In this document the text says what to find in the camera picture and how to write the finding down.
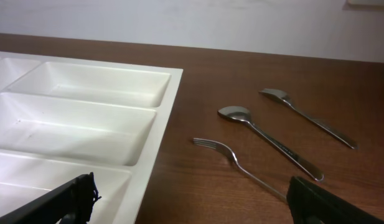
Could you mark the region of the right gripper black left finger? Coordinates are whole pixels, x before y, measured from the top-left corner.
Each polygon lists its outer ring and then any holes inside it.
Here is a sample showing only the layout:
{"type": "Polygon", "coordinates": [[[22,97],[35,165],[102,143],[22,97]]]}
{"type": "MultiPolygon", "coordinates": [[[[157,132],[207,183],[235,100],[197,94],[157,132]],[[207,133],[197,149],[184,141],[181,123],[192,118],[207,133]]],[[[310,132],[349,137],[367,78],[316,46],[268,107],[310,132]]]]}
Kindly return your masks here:
{"type": "Polygon", "coordinates": [[[0,217],[0,224],[86,224],[101,199],[94,173],[82,174],[0,217]]]}

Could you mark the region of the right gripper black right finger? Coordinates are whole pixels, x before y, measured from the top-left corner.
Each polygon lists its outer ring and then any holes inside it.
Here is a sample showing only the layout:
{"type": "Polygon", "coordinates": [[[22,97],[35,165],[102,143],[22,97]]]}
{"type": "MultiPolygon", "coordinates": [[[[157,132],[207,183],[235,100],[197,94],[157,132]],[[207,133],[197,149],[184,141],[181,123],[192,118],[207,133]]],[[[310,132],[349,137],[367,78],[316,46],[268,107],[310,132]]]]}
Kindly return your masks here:
{"type": "Polygon", "coordinates": [[[291,177],[286,199],[294,224],[384,224],[302,177],[291,177]]]}

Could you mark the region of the thin steel fork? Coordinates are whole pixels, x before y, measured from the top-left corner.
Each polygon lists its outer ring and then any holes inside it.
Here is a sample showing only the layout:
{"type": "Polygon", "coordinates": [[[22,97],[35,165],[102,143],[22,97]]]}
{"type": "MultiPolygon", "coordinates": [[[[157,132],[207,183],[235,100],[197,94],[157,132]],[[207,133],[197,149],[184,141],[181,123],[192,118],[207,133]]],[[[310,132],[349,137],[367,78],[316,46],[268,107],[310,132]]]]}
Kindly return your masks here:
{"type": "Polygon", "coordinates": [[[246,169],[244,169],[237,157],[236,154],[233,152],[233,150],[228,147],[227,145],[220,143],[218,141],[213,141],[209,139],[201,139],[201,138],[193,138],[192,139],[193,144],[197,146],[207,147],[211,148],[219,153],[221,153],[223,156],[225,156],[243,175],[251,179],[256,184],[260,185],[262,188],[264,188],[267,192],[275,196],[277,199],[279,199],[281,202],[288,204],[286,196],[276,190],[274,187],[270,186],[266,182],[262,181],[261,179],[257,178],[250,172],[248,172],[246,169]]]}

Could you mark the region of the white plastic cutlery tray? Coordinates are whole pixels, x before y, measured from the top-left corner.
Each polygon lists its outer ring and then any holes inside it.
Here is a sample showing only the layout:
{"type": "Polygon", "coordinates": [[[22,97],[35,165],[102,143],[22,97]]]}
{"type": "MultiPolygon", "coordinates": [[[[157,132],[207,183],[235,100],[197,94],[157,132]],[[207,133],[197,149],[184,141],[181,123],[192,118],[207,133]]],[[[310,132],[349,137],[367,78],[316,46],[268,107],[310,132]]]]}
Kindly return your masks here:
{"type": "Polygon", "coordinates": [[[79,175],[92,223],[134,223],[178,68],[0,52],[0,219],[79,175]]]}

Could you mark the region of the large steel spoon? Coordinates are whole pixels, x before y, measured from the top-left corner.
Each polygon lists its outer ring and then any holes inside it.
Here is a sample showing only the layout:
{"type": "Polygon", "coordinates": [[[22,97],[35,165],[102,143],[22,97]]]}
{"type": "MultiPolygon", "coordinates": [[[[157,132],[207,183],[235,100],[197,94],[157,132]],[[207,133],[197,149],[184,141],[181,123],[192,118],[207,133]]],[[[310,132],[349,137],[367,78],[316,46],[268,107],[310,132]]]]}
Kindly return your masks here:
{"type": "Polygon", "coordinates": [[[318,167],[316,167],[314,164],[310,163],[309,161],[301,157],[299,154],[289,149],[284,144],[277,141],[275,138],[271,137],[269,134],[266,134],[262,129],[260,129],[253,122],[251,118],[251,113],[248,109],[242,106],[227,106],[219,109],[217,113],[224,119],[237,123],[242,123],[245,126],[251,128],[257,135],[261,136],[263,139],[268,141],[274,148],[276,148],[280,153],[287,157],[295,166],[299,167],[313,180],[318,182],[324,180],[324,173],[318,167]]]}

